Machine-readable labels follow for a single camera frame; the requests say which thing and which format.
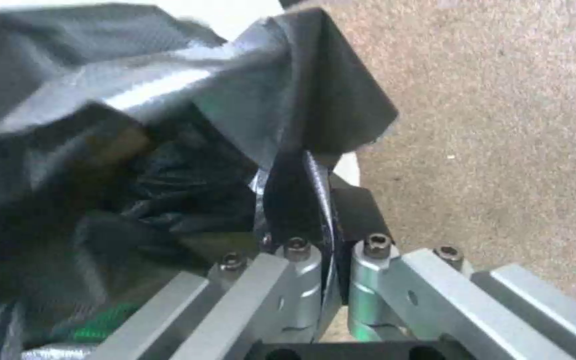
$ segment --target mounting hole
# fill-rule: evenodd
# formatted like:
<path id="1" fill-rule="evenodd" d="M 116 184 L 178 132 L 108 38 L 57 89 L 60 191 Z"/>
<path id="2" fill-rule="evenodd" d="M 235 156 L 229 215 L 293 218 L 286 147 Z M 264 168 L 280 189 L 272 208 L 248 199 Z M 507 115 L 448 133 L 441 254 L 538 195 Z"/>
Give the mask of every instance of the mounting hole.
<path id="1" fill-rule="evenodd" d="M 408 301 L 410 301 L 410 304 L 412 304 L 414 306 L 417 306 L 419 304 L 419 299 L 417 297 L 417 294 L 415 294 L 412 290 L 408 290 L 407 298 L 408 298 Z"/>
<path id="2" fill-rule="evenodd" d="M 441 250 L 442 253 L 446 255 L 456 256 L 457 254 L 459 254 L 459 251 L 452 246 L 441 246 L 441 248 L 439 249 Z"/>
<path id="3" fill-rule="evenodd" d="M 302 357 L 289 348 L 278 348 L 266 354 L 265 360 L 302 360 Z"/>
<path id="4" fill-rule="evenodd" d="M 430 346 L 415 346 L 410 349 L 408 360 L 446 360 L 446 357 Z"/>

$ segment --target screw head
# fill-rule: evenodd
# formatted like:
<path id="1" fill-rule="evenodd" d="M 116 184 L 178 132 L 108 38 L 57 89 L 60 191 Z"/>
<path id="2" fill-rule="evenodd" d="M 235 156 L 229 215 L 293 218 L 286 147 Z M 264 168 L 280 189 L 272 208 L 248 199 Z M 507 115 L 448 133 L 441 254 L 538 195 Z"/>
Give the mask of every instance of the screw head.
<path id="1" fill-rule="evenodd" d="M 221 257 L 219 269 L 222 271 L 238 271 L 246 265 L 246 259 L 241 253 L 232 251 Z"/>
<path id="2" fill-rule="evenodd" d="M 291 262 L 303 262 L 311 257 L 311 243 L 302 237 L 291 237 L 283 246 L 283 256 Z"/>
<path id="3" fill-rule="evenodd" d="M 393 240 L 386 234 L 370 234 L 363 241 L 363 253 L 373 259 L 387 259 L 391 255 Z"/>
<path id="4" fill-rule="evenodd" d="M 437 246 L 432 252 L 457 270 L 461 269 L 462 264 L 464 264 L 464 253 L 457 246 Z"/>

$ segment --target metal clamp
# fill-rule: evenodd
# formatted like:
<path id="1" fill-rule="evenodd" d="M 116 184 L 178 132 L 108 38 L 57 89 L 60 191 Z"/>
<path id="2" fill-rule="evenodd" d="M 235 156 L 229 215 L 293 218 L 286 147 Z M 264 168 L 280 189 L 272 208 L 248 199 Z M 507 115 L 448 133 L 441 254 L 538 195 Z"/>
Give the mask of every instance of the metal clamp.
<path id="1" fill-rule="evenodd" d="M 396 315 L 392 322 L 400 322 L 415 337 L 448 335 L 476 358 L 571 358 L 428 249 L 398 256 L 391 245 L 390 256 L 380 259 L 367 255 L 359 242 L 352 256 L 351 300 L 359 304 L 351 306 L 349 317 L 357 322 L 377 320 L 377 312 L 357 310 L 382 301 Z"/>

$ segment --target metal bar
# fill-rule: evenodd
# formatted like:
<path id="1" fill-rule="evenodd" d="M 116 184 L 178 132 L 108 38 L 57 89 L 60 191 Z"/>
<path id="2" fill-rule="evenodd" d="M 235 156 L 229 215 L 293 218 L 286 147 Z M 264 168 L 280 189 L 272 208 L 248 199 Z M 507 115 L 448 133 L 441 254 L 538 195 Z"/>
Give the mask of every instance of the metal bar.
<path id="1" fill-rule="evenodd" d="M 472 281 L 576 358 L 576 301 L 518 264 L 478 272 Z"/>
<path id="2" fill-rule="evenodd" d="M 354 249 L 354 281 L 371 288 L 416 337 L 450 335 L 480 359 L 571 359 L 428 249 L 373 260 Z"/>
<path id="3" fill-rule="evenodd" d="M 180 272 L 87 360 L 167 359 L 219 299 L 205 278 Z"/>
<path id="4" fill-rule="evenodd" d="M 295 314 L 294 266 L 260 253 L 171 360 L 243 359 L 254 342 L 279 335 Z"/>

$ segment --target crumpled plastic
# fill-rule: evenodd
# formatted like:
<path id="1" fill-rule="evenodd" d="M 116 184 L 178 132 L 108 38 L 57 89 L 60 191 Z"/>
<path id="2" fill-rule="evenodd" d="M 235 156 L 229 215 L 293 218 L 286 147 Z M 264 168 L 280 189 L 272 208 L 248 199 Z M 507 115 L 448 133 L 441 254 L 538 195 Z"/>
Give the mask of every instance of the crumpled plastic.
<path id="1" fill-rule="evenodd" d="M 227 43 L 150 6 L 0 13 L 0 359 L 201 267 L 183 234 L 299 233 L 330 255 L 319 160 L 395 117 L 320 9 Z"/>

